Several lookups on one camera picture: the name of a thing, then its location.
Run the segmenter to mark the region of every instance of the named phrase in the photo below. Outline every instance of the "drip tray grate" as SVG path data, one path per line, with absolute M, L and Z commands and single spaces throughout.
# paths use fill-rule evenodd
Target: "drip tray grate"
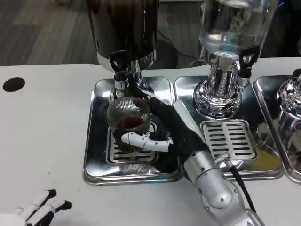
M 247 121 L 242 119 L 204 121 L 200 127 L 213 157 L 226 151 L 232 160 L 251 160 L 257 157 Z
M 108 129 L 107 141 L 106 159 L 110 165 L 142 163 L 150 164 L 156 160 L 155 151 L 142 151 L 140 149 L 135 149 L 133 153 L 126 153 L 120 150 L 115 143 L 114 136 L 111 134 L 110 129 Z

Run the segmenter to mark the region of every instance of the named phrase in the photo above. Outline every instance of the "gray carpet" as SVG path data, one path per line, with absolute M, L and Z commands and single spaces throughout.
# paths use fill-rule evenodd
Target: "gray carpet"
M 158 13 L 158 29 L 193 57 L 198 57 L 199 7 L 198 2 L 161 3 Z M 0 31 L 0 65 L 97 64 L 84 0 L 69 5 L 0 0 Z M 194 61 L 177 55 L 176 68 Z

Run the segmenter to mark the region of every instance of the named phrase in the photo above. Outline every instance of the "black cable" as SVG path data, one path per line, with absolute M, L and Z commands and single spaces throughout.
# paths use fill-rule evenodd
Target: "black cable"
M 244 184 L 244 181 L 242 180 L 237 168 L 235 166 L 231 166 L 229 168 L 229 171 L 233 174 L 235 180 L 237 181 L 238 185 L 241 187 L 241 189 L 243 190 L 243 193 L 245 194 L 246 200 L 248 201 L 248 204 L 251 208 L 251 210 L 253 210 L 256 213 L 254 204 L 252 202 L 252 199 L 248 193 L 248 190 L 246 189 L 246 186 Z
M 171 39 L 168 38 L 168 37 L 166 37 L 164 34 L 162 34 L 161 31 L 158 30 L 158 33 L 159 33 L 163 38 L 165 38 L 166 40 L 169 41 L 169 44 L 172 45 L 172 47 L 175 49 L 175 51 L 176 51 L 178 54 L 180 54 L 180 55 L 182 55 L 182 56 L 184 56 L 184 57 L 190 57 L 190 58 L 192 58 L 192 59 L 198 61 L 198 59 L 197 59 L 196 57 L 191 56 L 191 55 L 186 55 L 186 54 L 180 52 L 179 50 L 177 50 L 177 48 L 174 46 L 174 44 L 173 44 L 173 42 L 171 41 Z

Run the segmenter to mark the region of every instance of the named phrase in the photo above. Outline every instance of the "robotic arm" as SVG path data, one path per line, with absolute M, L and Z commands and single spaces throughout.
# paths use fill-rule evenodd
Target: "robotic arm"
M 38 195 L 26 208 L 16 208 L 13 213 L 0 214 L 0 226 L 48 226 L 54 214 L 72 208 L 67 200 L 56 199 L 56 190 Z
M 245 207 L 244 200 L 235 184 L 228 181 L 216 161 L 214 161 L 203 135 L 192 116 L 181 101 L 173 106 L 160 101 L 151 93 L 141 91 L 139 97 L 149 100 L 152 113 L 156 114 L 166 124 L 171 132 L 167 141 L 150 140 L 149 133 L 138 135 L 126 133 L 122 141 L 146 150 L 176 153 L 193 185 L 201 192 L 202 203 L 211 217 L 221 226 L 264 226 L 255 213 L 252 201 L 250 207 Z M 235 166 L 228 156 L 222 157 L 222 162 L 243 184 Z M 245 194 L 250 199 L 246 188 Z

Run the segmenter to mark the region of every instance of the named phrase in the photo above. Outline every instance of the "black glove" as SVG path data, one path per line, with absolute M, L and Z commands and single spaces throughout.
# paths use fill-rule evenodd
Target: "black glove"
M 146 98 L 151 112 L 163 121 L 174 142 L 168 151 L 176 154 L 181 163 L 184 163 L 195 151 L 209 151 L 202 138 L 195 131 L 188 128 L 173 106 L 165 104 L 157 97 L 148 96 L 141 90 L 136 90 L 134 96 Z

